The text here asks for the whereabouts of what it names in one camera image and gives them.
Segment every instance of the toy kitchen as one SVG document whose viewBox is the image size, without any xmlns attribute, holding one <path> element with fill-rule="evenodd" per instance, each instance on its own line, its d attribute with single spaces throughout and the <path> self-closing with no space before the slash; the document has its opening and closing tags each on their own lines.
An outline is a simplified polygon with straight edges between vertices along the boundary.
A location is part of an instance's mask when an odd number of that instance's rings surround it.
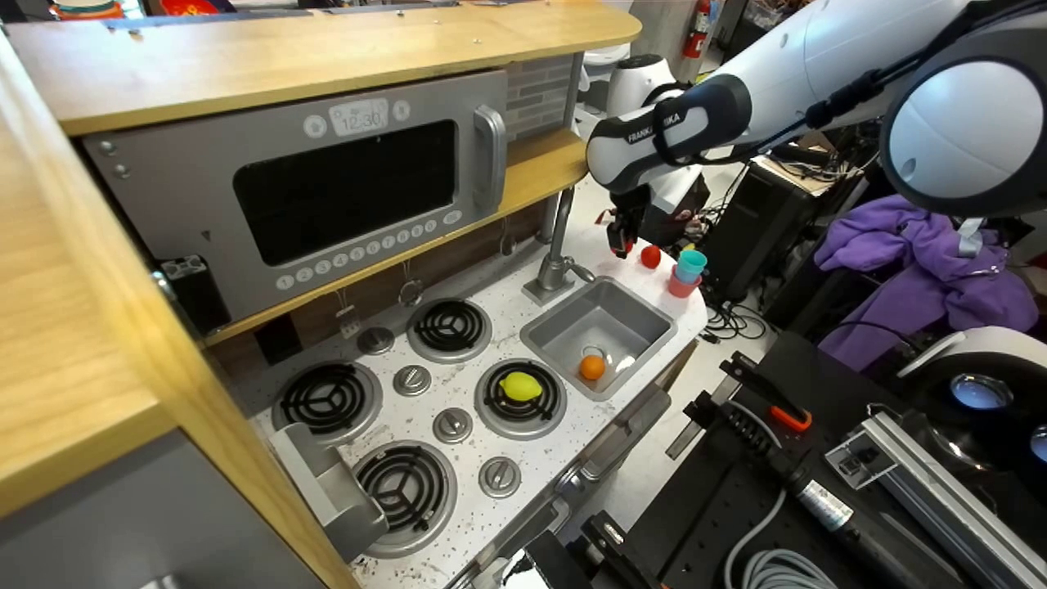
<svg viewBox="0 0 1047 589">
<path fill-rule="evenodd" d="M 473 42 L 468 54 L 425 54 L 428 64 L 330 42 L 300 59 L 350 69 L 300 69 L 262 87 L 279 78 L 265 74 L 279 62 L 252 52 L 265 34 L 368 35 L 374 22 L 406 47 L 423 28 Z M 180 54 L 165 83 L 145 74 L 182 28 L 200 52 Z M 606 228 L 569 220 L 569 205 L 551 215 L 554 240 L 492 249 L 350 329 L 330 318 L 326 338 L 250 374 L 230 376 L 209 353 L 418 256 L 455 256 L 468 237 L 557 192 L 569 203 L 585 172 L 569 135 L 579 52 L 630 40 L 630 17 L 515 3 L 81 25 L 81 40 L 51 52 L 57 34 L 12 25 L 10 35 L 37 54 L 25 62 L 49 108 L 161 290 L 360 587 L 450 587 L 557 529 L 667 410 L 707 306 L 665 290 L 667 265 L 616 257 Z M 77 69 L 103 74 L 97 95 L 58 74 L 77 42 L 129 42 L 117 64 L 103 49 L 81 52 Z M 241 78 L 226 83 L 221 62 L 238 62 Z M 157 91 L 131 91 L 129 72 Z"/>
</svg>

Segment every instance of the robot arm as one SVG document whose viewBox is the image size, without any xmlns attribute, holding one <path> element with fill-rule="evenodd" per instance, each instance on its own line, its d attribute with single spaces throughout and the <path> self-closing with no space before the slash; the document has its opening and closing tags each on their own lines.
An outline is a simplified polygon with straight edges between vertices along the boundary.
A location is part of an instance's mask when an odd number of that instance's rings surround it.
<svg viewBox="0 0 1047 589">
<path fill-rule="evenodd" d="M 600 120 L 589 170 L 621 192 L 709 146 L 748 156 L 805 127 L 888 114 L 888 175 L 920 205 L 1047 205 L 1047 12 L 968 28 L 965 11 L 968 0 L 815 0 L 696 87 Z"/>
</svg>

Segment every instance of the white cable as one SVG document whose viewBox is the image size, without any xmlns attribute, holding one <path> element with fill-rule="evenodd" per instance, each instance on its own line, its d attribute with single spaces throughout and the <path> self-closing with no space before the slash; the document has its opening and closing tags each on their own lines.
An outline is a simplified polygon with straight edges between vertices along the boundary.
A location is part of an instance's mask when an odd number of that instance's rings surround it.
<svg viewBox="0 0 1047 589">
<path fill-rule="evenodd" d="M 729 402 L 732 410 L 745 411 L 775 448 L 781 448 L 781 439 L 748 410 L 738 402 Z M 785 488 L 780 491 L 771 511 L 744 536 L 732 543 L 724 564 L 724 587 L 732 589 L 732 564 L 748 547 L 753 536 L 760 536 L 785 507 Z M 833 589 L 833 583 L 802 552 L 794 551 L 760 551 L 748 557 L 744 572 L 744 589 Z"/>
</svg>

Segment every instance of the wooden counter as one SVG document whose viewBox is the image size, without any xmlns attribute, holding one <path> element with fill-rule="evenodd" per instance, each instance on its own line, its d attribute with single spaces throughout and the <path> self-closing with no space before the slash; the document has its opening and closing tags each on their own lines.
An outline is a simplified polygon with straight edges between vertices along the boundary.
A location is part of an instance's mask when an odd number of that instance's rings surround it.
<svg viewBox="0 0 1047 589">
<path fill-rule="evenodd" d="M 65 135 L 569 54 L 630 35 L 638 21 L 600 3 L 316 12 L 145 28 L 10 25 L 19 59 Z"/>
<path fill-rule="evenodd" d="M 515 3 L 0 35 L 0 517 L 182 427 L 326 587 L 341 557 L 145 273 L 65 135 L 370 87 L 630 40 L 603 7 Z M 516 155 L 502 214 L 583 175 Z"/>
</svg>

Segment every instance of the bottle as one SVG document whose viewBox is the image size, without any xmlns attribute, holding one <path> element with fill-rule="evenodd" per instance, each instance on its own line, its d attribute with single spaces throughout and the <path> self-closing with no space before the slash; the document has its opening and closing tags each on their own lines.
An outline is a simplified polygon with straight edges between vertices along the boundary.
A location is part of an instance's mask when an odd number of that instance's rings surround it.
<svg viewBox="0 0 1047 589">
<path fill-rule="evenodd" d="M 677 256 L 677 265 L 665 283 L 665 290 L 672 290 L 673 298 L 689 298 L 689 290 L 696 288 L 700 282 L 700 273 L 707 273 L 707 256 L 696 253 L 696 249 L 683 249 Z"/>
</svg>

